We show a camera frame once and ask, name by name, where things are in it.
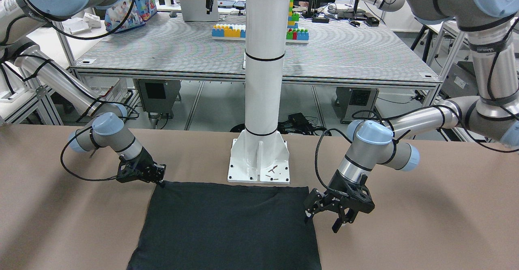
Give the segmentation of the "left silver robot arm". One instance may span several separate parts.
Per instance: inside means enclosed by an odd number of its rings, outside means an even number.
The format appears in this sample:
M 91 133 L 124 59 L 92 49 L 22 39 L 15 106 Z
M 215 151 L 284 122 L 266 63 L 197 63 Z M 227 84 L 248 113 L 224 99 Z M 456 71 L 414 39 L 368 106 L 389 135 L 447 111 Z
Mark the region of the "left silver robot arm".
M 400 142 L 430 130 L 459 126 L 518 152 L 518 78 L 512 31 L 518 23 L 518 0 L 406 0 L 422 24 L 455 19 L 458 39 L 467 37 L 473 59 L 477 96 L 449 98 L 435 104 L 446 78 L 438 82 L 423 107 L 399 116 L 361 118 L 352 121 L 343 137 L 350 142 L 340 165 L 324 192 L 313 189 L 304 201 L 306 221 L 319 212 L 335 212 L 332 231 L 354 222 L 358 213 L 370 213 L 375 205 L 366 186 L 375 165 L 413 170 L 420 154 Z

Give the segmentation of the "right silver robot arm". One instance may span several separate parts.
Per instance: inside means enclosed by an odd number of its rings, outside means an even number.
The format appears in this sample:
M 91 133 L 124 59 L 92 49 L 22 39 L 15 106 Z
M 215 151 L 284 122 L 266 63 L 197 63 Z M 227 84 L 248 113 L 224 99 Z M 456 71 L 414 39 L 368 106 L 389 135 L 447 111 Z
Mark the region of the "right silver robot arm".
M 117 0 L 2 0 L 1 62 L 24 69 L 73 104 L 81 116 L 91 118 L 85 128 L 71 133 L 65 148 L 94 152 L 109 147 L 119 157 L 118 172 L 107 180 L 140 180 L 163 185 L 166 166 L 156 163 L 136 136 L 125 126 L 127 108 L 102 100 L 89 87 L 41 52 L 28 34 L 49 21 L 62 22 L 84 9 L 111 6 Z

